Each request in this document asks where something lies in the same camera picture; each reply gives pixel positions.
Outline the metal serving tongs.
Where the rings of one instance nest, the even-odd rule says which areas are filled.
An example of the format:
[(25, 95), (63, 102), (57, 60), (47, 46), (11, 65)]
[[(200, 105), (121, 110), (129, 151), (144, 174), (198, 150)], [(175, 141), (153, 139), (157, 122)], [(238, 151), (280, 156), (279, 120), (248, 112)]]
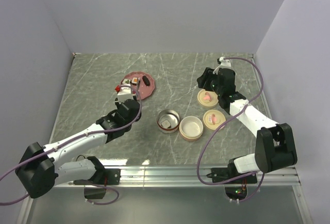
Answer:
[(136, 96), (136, 93), (139, 92), (140, 84), (138, 84), (138, 85), (136, 85), (136, 86), (131, 84), (131, 86), (132, 86), (132, 88), (133, 88), (133, 89), (132, 89), (132, 94), (133, 94), (133, 96)]

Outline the pink dotted plate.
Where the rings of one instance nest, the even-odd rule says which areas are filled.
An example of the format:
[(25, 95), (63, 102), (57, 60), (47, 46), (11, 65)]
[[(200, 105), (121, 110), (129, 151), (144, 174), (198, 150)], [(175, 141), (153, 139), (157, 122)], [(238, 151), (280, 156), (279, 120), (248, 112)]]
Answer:
[[(151, 85), (148, 86), (148, 87), (144, 84), (144, 82), (142, 80), (142, 77), (144, 75), (146, 75), (150, 80)], [(140, 93), (141, 99), (144, 100), (144, 99), (150, 97), (152, 95), (153, 91), (155, 90), (155, 80), (154, 80), (154, 78), (146, 72), (135, 71), (135, 72), (131, 72), (131, 73), (126, 74), (123, 77), (123, 79), (125, 79), (125, 78), (132, 79), (133, 77), (140, 77), (141, 78), (141, 83), (140, 83), (140, 87), (139, 87), (139, 93)]]

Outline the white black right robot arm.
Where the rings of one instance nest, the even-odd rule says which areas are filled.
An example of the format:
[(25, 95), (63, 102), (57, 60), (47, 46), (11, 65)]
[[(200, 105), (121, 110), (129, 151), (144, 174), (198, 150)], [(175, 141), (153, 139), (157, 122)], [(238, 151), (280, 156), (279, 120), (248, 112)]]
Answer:
[(252, 154), (231, 159), (227, 176), (237, 183), (245, 174), (269, 173), (298, 161), (293, 131), (290, 125), (279, 124), (266, 117), (236, 90), (235, 72), (229, 68), (207, 67), (197, 79), (198, 87), (217, 95), (220, 107), (239, 120), (255, 136), (255, 151)]

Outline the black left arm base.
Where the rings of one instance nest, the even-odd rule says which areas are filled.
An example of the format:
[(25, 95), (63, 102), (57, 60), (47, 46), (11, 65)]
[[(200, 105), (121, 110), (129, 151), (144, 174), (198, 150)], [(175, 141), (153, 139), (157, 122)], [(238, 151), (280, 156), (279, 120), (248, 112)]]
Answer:
[[(95, 188), (87, 187), (84, 189), (84, 198), (86, 202), (93, 205), (109, 205), (115, 203), (119, 199), (119, 192), (110, 187), (110, 185), (118, 185), (120, 182), (121, 170), (118, 168), (107, 169), (104, 165), (95, 157), (85, 157), (88, 161), (92, 162), (96, 172), (88, 180), (74, 180), (74, 185), (91, 185)], [(116, 197), (110, 202), (94, 202), (93, 200), (102, 200), (105, 197), (107, 191), (116, 193)]]

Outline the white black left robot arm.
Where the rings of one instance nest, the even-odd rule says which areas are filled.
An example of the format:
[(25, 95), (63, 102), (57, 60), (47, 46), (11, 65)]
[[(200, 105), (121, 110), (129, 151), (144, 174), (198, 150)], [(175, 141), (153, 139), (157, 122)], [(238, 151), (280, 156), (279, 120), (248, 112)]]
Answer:
[(140, 101), (129, 99), (76, 135), (44, 146), (38, 142), (29, 145), (15, 169), (28, 195), (39, 198), (55, 185), (74, 180), (101, 182), (105, 168), (98, 159), (93, 156), (82, 162), (71, 159), (123, 136), (140, 119), (141, 108)]

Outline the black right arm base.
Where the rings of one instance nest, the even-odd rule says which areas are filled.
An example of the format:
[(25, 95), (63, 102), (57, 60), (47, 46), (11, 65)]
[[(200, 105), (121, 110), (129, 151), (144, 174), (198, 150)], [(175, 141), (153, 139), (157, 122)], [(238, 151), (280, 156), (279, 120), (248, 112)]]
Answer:
[(231, 201), (245, 201), (248, 197), (248, 184), (257, 183), (257, 175), (254, 173), (245, 177), (235, 167), (234, 160), (230, 159), (227, 167), (213, 167), (211, 172), (206, 175), (207, 178), (211, 179), (213, 183), (219, 183), (222, 181), (230, 180), (226, 183), (228, 185), (238, 184), (238, 187), (225, 187), (225, 194)]

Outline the pale sushi roll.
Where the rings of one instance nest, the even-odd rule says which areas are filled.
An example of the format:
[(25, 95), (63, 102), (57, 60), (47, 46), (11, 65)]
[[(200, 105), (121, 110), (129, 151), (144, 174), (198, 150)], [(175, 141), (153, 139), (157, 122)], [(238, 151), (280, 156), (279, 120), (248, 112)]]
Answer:
[(169, 129), (171, 127), (171, 123), (168, 120), (164, 120), (164, 121), (161, 122), (161, 126), (164, 129)]

